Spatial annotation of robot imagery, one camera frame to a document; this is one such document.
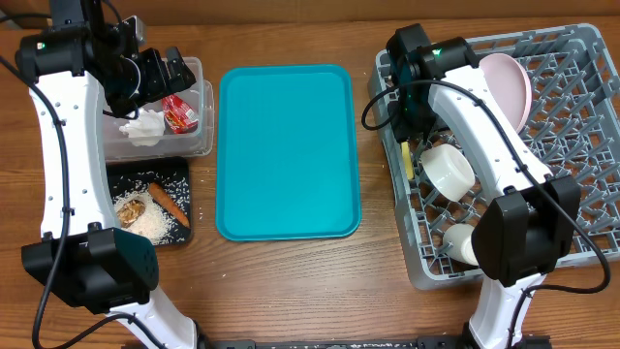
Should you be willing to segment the yellow plastic spoon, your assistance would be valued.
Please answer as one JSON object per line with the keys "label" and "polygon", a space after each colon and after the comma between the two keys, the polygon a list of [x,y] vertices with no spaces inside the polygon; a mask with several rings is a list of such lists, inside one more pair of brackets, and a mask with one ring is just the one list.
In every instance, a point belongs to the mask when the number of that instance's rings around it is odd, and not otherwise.
{"label": "yellow plastic spoon", "polygon": [[401,154],[403,159],[403,164],[405,168],[405,173],[408,181],[411,181],[415,177],[415,170],[413,161],[411,158],[411,150],[408,142],[403,142],[400,144],[401,146]]}

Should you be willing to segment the white napkin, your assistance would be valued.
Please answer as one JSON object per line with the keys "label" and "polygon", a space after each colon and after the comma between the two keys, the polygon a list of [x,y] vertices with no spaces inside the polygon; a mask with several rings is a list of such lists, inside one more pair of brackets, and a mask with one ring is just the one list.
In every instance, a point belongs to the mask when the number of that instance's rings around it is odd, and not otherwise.
{"label": "white napkin", "polygon": [[134,146],[154,146],[164,135],[166,125],[162,111],[139,109],[139,117],[119,127]]}

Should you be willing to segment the red snack wrapper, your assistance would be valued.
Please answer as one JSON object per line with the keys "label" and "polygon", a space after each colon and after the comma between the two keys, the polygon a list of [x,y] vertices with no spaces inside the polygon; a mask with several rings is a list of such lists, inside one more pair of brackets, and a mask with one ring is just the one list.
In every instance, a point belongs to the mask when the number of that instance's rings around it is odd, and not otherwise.
{"label": "red snack wrapper", "polygon": [[199,124],[199,115],[176,95],[163,98],[162,107],[164,118],[175,134],[189,133]]}

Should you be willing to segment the small white bowl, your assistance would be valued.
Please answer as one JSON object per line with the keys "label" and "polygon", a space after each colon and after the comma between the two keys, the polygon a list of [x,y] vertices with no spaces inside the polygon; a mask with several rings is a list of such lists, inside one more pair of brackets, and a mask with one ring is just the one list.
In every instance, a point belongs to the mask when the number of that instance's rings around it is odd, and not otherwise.
{"label": "small white bowl", "polygon": [[431,184],[448,200],[458,202],[475,185],[475,174],[466,157],[444,143],[420,155],[423,171]]}

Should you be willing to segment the grey dishwasher rack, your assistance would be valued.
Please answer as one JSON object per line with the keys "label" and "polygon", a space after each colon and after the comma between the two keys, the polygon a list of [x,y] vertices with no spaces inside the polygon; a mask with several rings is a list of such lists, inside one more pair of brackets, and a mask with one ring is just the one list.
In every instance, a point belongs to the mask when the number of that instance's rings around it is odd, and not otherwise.
{"label": "grey dishwasher rack", "polygon": [[[619,258],[619,75],[597,27],[573,24],[469,39],[480,57],[504,53],[526,70],[534,101],[519,132],[530,151],[556,176],[572,175],[581,189],[577,222],[610,262]],[[377,123],[392,120],[392,92],[372,108]],[[415,177],[408,181],[391,125],[380,132],[395,197],[395,221],[407,273],[421,290],[481,279],[481,270],[451,259],[442,235],[453,224],[475,225],[486,201],[479,186],[449,202],[421,174],[421,153],[456,138],[437,124],[426,143],[409,143]]]}

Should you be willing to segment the large white plate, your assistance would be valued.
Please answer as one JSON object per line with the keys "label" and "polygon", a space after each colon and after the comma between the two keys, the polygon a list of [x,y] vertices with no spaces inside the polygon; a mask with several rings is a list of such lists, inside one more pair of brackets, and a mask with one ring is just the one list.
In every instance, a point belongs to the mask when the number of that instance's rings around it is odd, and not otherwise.
{"label": "large white plate", "polygon": [[515,130],[525,126],[531,110],[532,86],[525,69],[511,56],[492,53],[480,61],[480,68],[495,102]]}

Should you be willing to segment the brown sausage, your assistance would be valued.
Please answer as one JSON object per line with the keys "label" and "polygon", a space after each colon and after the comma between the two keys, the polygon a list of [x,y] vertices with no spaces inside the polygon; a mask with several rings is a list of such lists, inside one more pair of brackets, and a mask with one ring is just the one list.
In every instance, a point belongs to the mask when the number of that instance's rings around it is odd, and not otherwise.
{"label": "brown sausage", "polygon": [[188,229],[191,228],[190,221],[184,211],[166,193],[162,186],[152,182],[148,185],[147,191],[152,199],[164,210],[170,213],[182,226]]}

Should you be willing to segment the white cup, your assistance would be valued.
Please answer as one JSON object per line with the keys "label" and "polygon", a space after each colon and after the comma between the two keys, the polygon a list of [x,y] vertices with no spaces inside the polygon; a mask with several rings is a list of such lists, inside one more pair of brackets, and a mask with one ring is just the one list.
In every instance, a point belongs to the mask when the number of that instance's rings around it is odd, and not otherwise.
{"label": "white cup", "polygon": [[443,243],[451,245],[447,255],[457,262],[478,266],[479,262],[472,245],[474,227],[469,224],[455,224],[444,233]]}

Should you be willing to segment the brown food scraps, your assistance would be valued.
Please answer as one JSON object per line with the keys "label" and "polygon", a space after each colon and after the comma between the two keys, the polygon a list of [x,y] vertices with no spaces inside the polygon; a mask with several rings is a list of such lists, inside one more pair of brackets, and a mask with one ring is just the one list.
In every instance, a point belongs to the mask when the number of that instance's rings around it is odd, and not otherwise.
{"label": "brown food scraps", "polygon": [[132,199],[125,203],[116,213],[122,228],[129,228],[145,212],[145,203]]}

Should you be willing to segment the white rice pile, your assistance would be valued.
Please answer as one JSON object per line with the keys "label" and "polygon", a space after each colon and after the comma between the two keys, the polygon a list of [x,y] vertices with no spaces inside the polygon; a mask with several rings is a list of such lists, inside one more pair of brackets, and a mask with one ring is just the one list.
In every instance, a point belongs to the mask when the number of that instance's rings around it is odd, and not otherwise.
{"label": "white rice pile", "polygon": [[115,211],[132,199],[145,203],[144,214],[127,231],[148,238],[155,246],[183,244],[190,239],[191,229],[182,226],[147,191],[150,183],[159,184],[190,219],[190,183],[186,174],[176,170],[115,174],[108,182]]}

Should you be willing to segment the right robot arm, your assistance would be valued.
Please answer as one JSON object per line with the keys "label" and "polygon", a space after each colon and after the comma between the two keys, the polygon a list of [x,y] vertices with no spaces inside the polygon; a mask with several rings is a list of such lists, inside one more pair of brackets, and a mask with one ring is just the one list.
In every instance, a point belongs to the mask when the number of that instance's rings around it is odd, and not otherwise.
{"label": "right robot arm", "polygon": [[461,260],[483,272],[479,304],[457,344],[524,348],[524,316],[570,252],[580,200],[575,179],[554,177],[512,122],[531,104],[526,73],[503,53],[477,56],[460,37],[432,43],[418,24],[396,30],[387,55],[397,100],[387,104],[383,128],[397,143],[450,130],[456,145],[418,156],[422,176],[451,201],[479,184],[487,202],[477,225],[446,233]]}

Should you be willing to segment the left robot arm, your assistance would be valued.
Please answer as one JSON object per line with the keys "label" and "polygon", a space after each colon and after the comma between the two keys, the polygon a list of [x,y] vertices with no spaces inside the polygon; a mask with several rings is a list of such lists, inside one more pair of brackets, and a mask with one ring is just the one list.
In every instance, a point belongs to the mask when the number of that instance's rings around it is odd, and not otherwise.
{"label": "left robot arm", "polygon": [[10,71],[29,89],[42,138],[46,203],[24,269],[71,307],[118,322],[148,348],[205,348],[200,326],[159,284],[149,239],[123,230],[107,177],[103,118],[196,81],[177,48],[147,48],[136,17],[108,23],[97,1],[50,3],[51,24],[21,40]]}

